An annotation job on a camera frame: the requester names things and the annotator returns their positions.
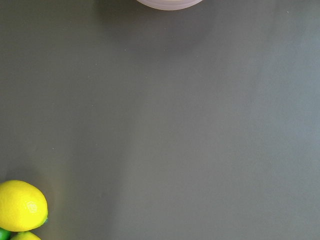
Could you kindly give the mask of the yellow lemon upper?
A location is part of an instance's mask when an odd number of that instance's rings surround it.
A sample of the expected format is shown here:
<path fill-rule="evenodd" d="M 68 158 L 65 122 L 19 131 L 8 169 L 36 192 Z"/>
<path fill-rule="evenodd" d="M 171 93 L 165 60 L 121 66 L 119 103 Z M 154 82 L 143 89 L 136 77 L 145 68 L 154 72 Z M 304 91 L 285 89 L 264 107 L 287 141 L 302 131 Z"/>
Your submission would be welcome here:
<path fill-rule="evenodd" d="M 48 203 L 35 186 L 21 180 L 0 184 L 0 227 L 10 232 L 26 232 L 48 219 Z"/>

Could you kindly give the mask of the yellow lemon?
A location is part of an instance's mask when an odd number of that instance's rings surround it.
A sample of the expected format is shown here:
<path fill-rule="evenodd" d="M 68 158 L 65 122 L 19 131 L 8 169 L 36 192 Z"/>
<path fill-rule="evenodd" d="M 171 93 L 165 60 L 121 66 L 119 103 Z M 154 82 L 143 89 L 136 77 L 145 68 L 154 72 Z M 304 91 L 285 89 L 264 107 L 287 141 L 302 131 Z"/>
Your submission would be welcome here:
<path fill-rule="evenodd" d="M 18 232 L 10 240 L 41 240 L 41 238 L 30 231 L 24 231 Z"/>
<path fill-rule="evenodd" d="M 10 232 L 26 232 L 48 219 L 48 203 L 35 186 L 21 180 L 0 184 L 0 227 Z"/>

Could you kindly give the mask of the pink ice bowl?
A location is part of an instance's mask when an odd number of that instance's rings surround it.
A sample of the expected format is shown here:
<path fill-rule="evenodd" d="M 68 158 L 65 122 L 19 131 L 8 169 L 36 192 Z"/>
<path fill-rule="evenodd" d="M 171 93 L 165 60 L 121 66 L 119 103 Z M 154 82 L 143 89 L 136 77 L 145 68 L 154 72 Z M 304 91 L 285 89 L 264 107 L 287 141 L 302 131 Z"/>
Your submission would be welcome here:
<path fill-rule="evenodd" d="M 137 0 L 139 3 L 153 9 L 163 11 L 183 10 L 192 7 L 203 0 Z"/>

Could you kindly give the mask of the green lime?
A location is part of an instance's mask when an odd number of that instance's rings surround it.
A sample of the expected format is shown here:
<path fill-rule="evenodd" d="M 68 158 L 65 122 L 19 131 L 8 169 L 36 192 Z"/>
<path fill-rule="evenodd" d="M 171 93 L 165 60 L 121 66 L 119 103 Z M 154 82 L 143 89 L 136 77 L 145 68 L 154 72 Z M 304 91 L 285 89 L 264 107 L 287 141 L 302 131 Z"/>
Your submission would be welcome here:
<path fill-rule="evenodd" d="M 9 240 L 11 238 L 11 232 L 9 230 L 0 228 L 0 240 Z"/>

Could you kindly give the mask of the yellow lemon lower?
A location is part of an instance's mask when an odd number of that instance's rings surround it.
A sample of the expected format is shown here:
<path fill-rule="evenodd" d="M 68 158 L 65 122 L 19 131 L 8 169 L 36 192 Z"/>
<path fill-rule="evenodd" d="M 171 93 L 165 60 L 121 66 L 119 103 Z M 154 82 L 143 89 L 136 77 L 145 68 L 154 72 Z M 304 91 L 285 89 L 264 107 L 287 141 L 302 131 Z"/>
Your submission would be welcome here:
<path fill-rule="evenodd" d="M 24 231 L 18 232 L 10 240 L 41 240 L 41 238 L 30 231 Z"/>

